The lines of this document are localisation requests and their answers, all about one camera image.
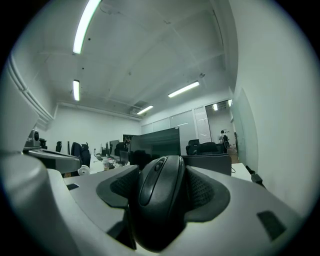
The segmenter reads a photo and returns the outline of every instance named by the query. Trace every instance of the desk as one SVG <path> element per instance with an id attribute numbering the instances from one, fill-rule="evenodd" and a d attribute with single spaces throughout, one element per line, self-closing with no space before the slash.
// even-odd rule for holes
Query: desk
<path id="1" fill-rule="evenodd" d="M 233 163 L 231 164 L 231 167 L 235 170 L 231 169 L 232 173 L 231 173 L 231 177 L 235 177 L 238 179 L 242 179 L 248 182 L 252 182 L 251 180 L 251 174 L 248 172 L 247 168 L 244 166 L 243 163 Z"/>
<path id="2" fill-rule="evenodd" d="M 108 162 L 110 164 L 113 164 L 114 168 L 122 167 L 122 165 L 119 163 L 116 163 L 115 160 L 109 160 Z M 99 161 L 97 157 L 92 154 L 90 158 L 90 174 L 96 174 L 103 171 L 104 171 L 103 160 Z"/>

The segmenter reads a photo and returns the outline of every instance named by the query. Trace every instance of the monitor screen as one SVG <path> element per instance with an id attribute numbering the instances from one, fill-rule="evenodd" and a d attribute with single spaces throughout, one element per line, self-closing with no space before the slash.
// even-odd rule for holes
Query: monitor screen
<path id="1" fill-rule="evenodd" d="M 119 140 L 111 140 L 110 141 L 110 155 L 115 154 L 116 146 L 119 144 Z"/>
<path id="2" fill-rule="evenodd" d="M 180 155 L 178 127 L 135 136 L 130 143 L 130 164 L 139 165 L 140 170 L 154 159 Z"/>

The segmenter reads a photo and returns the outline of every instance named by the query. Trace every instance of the ceiling light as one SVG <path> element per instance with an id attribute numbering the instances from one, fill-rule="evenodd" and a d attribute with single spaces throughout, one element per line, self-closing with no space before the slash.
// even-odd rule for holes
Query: ceiling light
<path id="1" fill-rule="evenodd" d="M 181 93 L 183 93 L 183 92 L 185 92 L 185 91 L 187 91 L 187 90 L 190 90 L 191 88 L 194 88 L 194 87 L 196 87 L 196 86 L 198 86 L 198 85 L 200 85 L 200 83 L 199 83 L 198 81 L 195 81 L 195 82 L 193 82 L 192 84 L 189 84 L 189 85 L 187 85 L 186 87 L 183 87 L 183 88 L 180 89 L 180 90 L 176 90 L 175 92 L 170 93 L 168 96 L 169 96 L 170 98 L 172 98 L 172 97 L 174 97 L 174 96 L 176 96 L 176 95 L 178 95 L 178 94 L 181 94 Z"/>
<path id="2" fill-rule="evenodd" d="M 73 52 L 76 54 L 81 53 L 81 48 L 85 39 L 87 28 L 100 1 L 101 0 L 89 0 L 89 2 L 87 3 L 82 13 L 82 16 L 78 25 L 78 29 L 76 30 L 74 44 L 73 44 Z"/>
<path id="3" fill-rule="evenodd" d="M 76 101 L 80 100 L 79 83 L 80 82 L 78 80 L 73 80 L 73 97 Z"/>
<path id="4" fill-rule="evenodd" d="M 140 114 L 148 111 L 149 109 L 152 109 L 153 107 L 154 107 L 154 106 L 150 105 L 150 106 L 146 107 L 145 109 L 141 110 L 140 112 L 138 112 L 137 115 L 140 115 Z"/>

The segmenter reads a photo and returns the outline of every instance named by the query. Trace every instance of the air conditioning unit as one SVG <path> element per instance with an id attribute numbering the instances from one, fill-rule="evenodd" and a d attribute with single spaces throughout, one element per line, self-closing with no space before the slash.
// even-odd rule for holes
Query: air conditioning unit
<path id="1" fill-rule="evenodd" d="M 141 111 L 141 109 L 133 107 L 130 110 L 130 115 L 137 116 L 137 117 L 142 117 L 142 116 L 145 116 L 147 114 L 147 112 L 144 112 L 142 114 L 138 114 L 140 111 Z"/>

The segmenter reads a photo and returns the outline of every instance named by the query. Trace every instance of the linear light fixture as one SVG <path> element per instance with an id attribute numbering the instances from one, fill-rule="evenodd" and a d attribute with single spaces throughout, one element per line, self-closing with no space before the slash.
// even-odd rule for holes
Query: linear light fixture
<path id="1" fill-rule="evenodd" d="M 75 54 L 81 53 L 81 48 L 85 39 L 87 28 L 100 1 L 101 0 L 89 0 L 89 2 L 86 4 L 86 7 L 82 13 L 78 28 L 76 30 L 75 38 L 74 38 L 73 52 Z"/>
<path id="2" fill-rule="evenodd" d="M 79 80 L 73 80 L 73 97 L 76 101 L 80 100 L 80 94 L 79 94 Z"/>
<path id="3" fill-rule="evenodd" d="M 198 85 L 200 85 L 200 83 L 199 83 L 198 81 L 195 81 L 195 82 L 187 85 L 186 87 L 183 87 L 183 88 L 180 89 L 180 90 L 176 90 L 175 92 L 170 93 L 168 96 L 169 96 L 170 98 L 172 98 L 172 97 L 174 97 L 174 96 L 176 96 L 176 95 L 178 95 L 178 94 L 181 94 L 181 93 L 183 93 L 183 92 L 185 92 L 185 91 L 187 91 L 187 90 L 190 90 L 190 89 L 192 89 L 192 88 L 194 88 L 194 87 L 196 87 L 196 86 L 198 86 Z"/>
<path id="4" fill-rule="evenodd" d="M 148 111 L 149 109 L 152 109 L 154 106 L 150 105 L 148 107 L 146 107 L 145 109 L 142 109 L 140 112 L 137 113 L 137 115 L 141 115 L 142 113 Z"/>
<path id="5" fill-rule="evenodd" d="M 182 123 L 182 124 L 178 124 L 177 126 L 183 126 L 183 125 L 187 125 L 189 124 L 188 122 Z"/>

